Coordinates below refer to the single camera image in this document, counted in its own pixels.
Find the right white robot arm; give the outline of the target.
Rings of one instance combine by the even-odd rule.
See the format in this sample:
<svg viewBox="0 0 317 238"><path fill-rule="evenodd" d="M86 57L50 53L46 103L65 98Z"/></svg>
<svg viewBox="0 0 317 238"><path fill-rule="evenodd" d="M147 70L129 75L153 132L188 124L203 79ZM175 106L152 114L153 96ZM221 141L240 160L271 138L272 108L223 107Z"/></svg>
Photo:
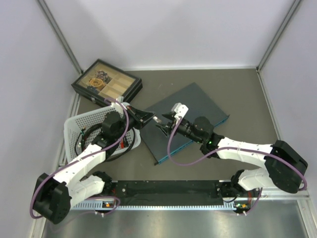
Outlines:
<svg viewBox="0 0 317 238"><path fill-rule="evenodd" d="M274 144L252 144L230 139L213 131L213 125L206 117L198 117L193 123L181 114L167 113L167 124L155 118L158 127L169 138L167 155L175 134L180 134L200 144L203 157L188 163L188 166L214 157L220 160L235 160L257 166L253 170L238 170L221 190L225 196L243 196L255 189L276 187L284 192L295 194L305 191L308 182L305 172L308 163L285 141Z"/></svg>

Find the dark blue network switch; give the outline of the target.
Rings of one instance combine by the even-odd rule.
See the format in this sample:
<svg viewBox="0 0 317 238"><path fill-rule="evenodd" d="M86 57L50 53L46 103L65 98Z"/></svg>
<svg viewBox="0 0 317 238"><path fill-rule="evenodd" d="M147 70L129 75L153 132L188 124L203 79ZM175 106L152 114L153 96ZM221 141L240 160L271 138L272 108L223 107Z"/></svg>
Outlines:
<svg viewBox="0 0 317 238"><path fill-rule="evenodd" d="M171 111L176 103L185 104L188 112L185 119L193 122L199 116L205 116L210 123L217 127L223 124L228 118L227 115L196 83L191 83L168 97L150 105L144 111L154 112L163 124L169 122L162 114ZM169 138L151 120L140 130L141 139L149 148L155 159L155 165L159 165L168 159L167 145Z"/></svg>

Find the silver SFP transceiver plug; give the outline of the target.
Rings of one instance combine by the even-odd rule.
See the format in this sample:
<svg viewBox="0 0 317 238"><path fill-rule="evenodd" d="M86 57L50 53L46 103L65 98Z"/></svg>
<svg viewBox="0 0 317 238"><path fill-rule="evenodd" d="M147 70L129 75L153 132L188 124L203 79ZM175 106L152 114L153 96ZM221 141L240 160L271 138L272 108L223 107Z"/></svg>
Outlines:
<svg viewBox="0 0 317 238"><path fill-rule="evenodd" d="M159 118L157 118L157 117L153 117L152 118L156 123L162 123L162 121L159 119Z"/></svg>

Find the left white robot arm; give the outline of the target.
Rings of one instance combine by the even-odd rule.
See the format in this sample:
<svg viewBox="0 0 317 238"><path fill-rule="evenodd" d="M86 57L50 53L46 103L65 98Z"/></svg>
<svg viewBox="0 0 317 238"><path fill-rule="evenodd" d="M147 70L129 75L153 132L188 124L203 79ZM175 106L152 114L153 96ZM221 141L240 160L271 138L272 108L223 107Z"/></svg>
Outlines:
<svg viewBox="0 0 317 238"><path fill-rule="evenodd" d="M112 184L109 181L94 175L83 177L116 151L128 131L142 129L155 115L131 105L116 104L116 109L106 113L99 124L100 133L81 154L52 174L43 173L38 177L30 203L31 217L44 217L58 224L78 203L97 194L110 195Z"/></svg>

